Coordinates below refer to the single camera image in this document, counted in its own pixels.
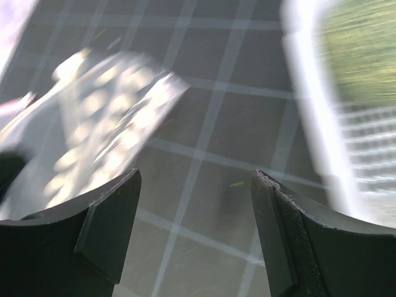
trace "green item in basket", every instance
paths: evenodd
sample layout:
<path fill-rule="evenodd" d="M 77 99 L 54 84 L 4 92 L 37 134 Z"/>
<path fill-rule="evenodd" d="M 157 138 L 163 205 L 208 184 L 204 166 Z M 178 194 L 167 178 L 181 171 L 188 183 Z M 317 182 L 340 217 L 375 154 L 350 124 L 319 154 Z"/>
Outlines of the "green item in basket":
<path fill-rule="evenodd" d="M 395 0 L 338 0 L 322 37 L 343 101 L 396 103 Z"/>

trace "black object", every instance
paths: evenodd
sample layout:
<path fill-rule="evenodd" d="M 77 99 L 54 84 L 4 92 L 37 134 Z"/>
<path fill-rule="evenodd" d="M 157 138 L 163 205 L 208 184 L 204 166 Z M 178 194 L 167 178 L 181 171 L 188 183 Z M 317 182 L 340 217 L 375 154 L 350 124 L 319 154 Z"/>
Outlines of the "black object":
<path fill-rule="evenodd" d="M 23 165 L 16 153 L 0 156 L 3 192 Z M 0 295 L 110 297 L 121 279 L 140 186 L 139 171 L 130 170 L 51 209 L 0 221 Z"/>
<path fill-rule="evenodd" d="M 261 171 L 251 184 L 273 297 L 396 296 L 396 230 L 342 215 Z"/>

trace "white plastic bin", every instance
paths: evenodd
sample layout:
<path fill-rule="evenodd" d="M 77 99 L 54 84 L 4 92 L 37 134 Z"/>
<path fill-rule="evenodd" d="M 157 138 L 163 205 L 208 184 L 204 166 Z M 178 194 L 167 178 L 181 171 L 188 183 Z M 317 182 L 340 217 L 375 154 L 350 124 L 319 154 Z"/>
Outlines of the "white plastic bin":
<path fill-rule="evenodd" d="M 312 160 L 332 207 L 396 228 L 396 106 L 341 103 L 319 55 L 321 20 L 335 0 L 284 0 L 283 46 Z"/>

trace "gray grid surface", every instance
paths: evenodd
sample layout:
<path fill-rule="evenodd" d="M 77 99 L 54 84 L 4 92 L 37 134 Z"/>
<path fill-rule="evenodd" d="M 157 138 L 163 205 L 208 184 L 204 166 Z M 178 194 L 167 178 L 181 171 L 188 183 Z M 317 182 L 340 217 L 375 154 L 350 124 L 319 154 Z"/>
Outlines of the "gray grid surface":
<path fill-rule="evenodd" d="M 192 88 L 140 154 L 120 297 L 269 296 L 251 207 L 260 168 L 324 202 L 285 67 L 279 1 L 41 0 L 0 98 L 45 93 L 84 46 L 145 51 Z"/>

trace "black tabletop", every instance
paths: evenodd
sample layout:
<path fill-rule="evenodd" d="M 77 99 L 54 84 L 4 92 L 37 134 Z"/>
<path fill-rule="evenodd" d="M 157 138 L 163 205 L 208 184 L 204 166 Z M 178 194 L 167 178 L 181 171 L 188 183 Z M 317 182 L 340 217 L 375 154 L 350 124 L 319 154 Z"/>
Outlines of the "black tabletop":
<path fill-rule="evenodd" d="M 249 192 L 258 168 L 325 203 L 282 53 L 279 0 L 41 0 L 0 85 L 53 85 L 91 46 L 145 52 L 191 88 L 139 155 L 143 185 L 115 296 L 269 296 Z"/>

